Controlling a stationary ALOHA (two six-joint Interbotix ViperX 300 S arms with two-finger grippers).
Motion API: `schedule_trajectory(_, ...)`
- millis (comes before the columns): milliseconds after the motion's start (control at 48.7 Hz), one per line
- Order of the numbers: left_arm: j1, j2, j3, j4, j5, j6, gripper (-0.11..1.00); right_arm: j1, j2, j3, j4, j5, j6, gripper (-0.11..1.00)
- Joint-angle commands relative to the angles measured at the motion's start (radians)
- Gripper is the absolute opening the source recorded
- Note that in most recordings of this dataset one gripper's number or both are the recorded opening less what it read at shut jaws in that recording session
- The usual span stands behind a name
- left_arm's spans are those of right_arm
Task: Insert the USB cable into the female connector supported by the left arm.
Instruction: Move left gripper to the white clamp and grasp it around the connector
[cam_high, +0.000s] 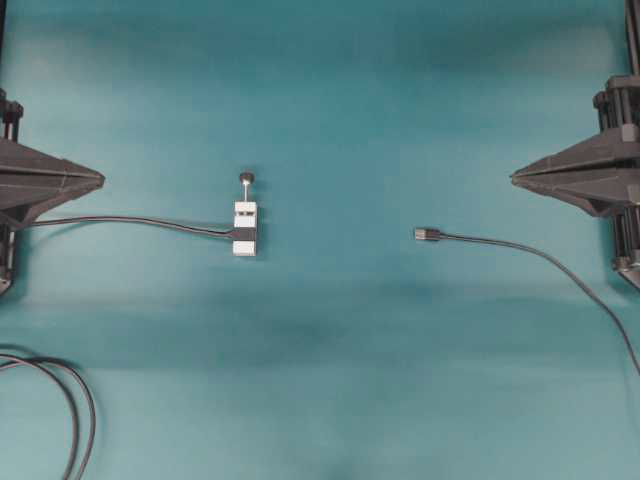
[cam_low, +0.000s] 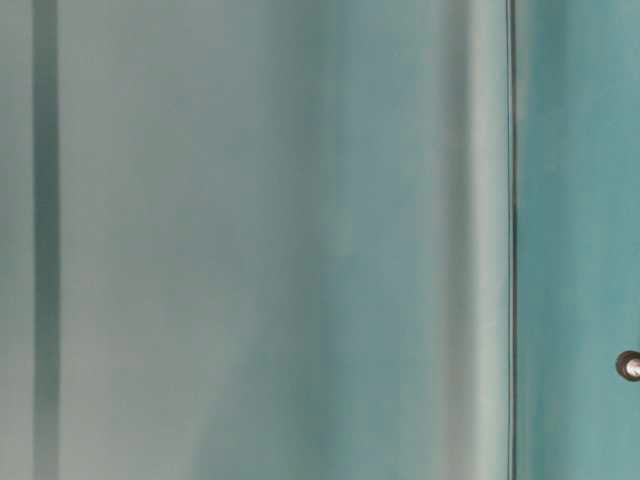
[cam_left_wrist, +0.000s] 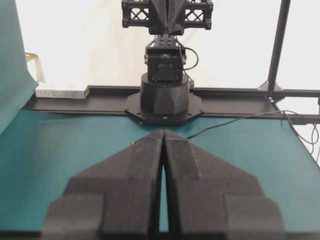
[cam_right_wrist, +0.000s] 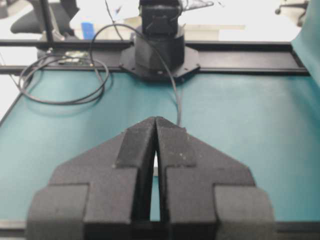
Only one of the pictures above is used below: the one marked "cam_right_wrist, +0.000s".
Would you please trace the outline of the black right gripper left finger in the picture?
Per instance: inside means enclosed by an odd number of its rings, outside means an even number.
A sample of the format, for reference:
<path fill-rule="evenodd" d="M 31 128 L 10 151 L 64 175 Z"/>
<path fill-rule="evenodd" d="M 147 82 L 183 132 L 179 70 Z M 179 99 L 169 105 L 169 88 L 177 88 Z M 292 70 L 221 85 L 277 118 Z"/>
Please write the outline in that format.
<path fill-rule="evenodd" d="M 149 117 L 60 164 L 32 199 L 29 240 L 130 240 L 148 219 L 156 119 Z"/>

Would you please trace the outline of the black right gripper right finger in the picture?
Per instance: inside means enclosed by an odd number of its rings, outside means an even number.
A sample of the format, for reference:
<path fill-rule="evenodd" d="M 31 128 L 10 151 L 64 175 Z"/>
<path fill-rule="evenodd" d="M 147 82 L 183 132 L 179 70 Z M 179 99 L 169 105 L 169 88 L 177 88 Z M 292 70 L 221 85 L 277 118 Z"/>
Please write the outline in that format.
<path fill-rule="evenodd" d="M 250 169 L 163 117 L 155 119 L 161 218 L 172 240 L 273 240 L 268 194 Z"/>

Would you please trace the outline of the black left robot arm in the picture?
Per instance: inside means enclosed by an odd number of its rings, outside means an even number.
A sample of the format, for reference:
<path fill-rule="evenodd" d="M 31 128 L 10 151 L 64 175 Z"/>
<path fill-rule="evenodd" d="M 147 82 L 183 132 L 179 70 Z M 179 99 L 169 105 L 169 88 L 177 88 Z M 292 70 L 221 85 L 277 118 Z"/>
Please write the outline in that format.
<path fill-rule="evenodd" d="M 199 52 L 185 44 L 179 25 L 180 0 L 141 0 L 142 23 L 136 28 L 133 46 L 124 49 L 120 67 L 145 81 L 168 82 L 200 68 Z"/>

